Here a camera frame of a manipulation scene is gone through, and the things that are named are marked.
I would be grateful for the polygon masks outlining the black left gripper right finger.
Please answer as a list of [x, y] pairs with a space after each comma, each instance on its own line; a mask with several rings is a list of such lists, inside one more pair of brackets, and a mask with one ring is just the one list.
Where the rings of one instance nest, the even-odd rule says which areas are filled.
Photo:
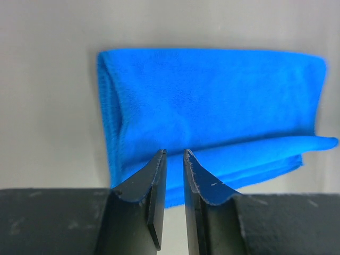
[[194, 153], [183, 153], [189, 254], [246, 254], [233, 196], [238, 192], [212, 175]]

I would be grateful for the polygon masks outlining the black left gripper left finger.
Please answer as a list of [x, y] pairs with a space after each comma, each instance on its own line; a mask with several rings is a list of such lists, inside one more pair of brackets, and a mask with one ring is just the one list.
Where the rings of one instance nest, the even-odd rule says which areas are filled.
[[162, 245], [166, 150], [113, 188], [107, 198], [95, 254], [156, 254]]

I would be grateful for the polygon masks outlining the blue towel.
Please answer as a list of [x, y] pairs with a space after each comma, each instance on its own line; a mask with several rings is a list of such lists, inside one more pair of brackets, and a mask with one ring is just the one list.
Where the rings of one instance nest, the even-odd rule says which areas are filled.
[[111, 186], [167, 151], [165, 206], [184, 204], [183, 151], [234, 189], [289, 173], [336, 138], [315, 132], [327, 66], [274, 50], [113, 49], [97, 56]]

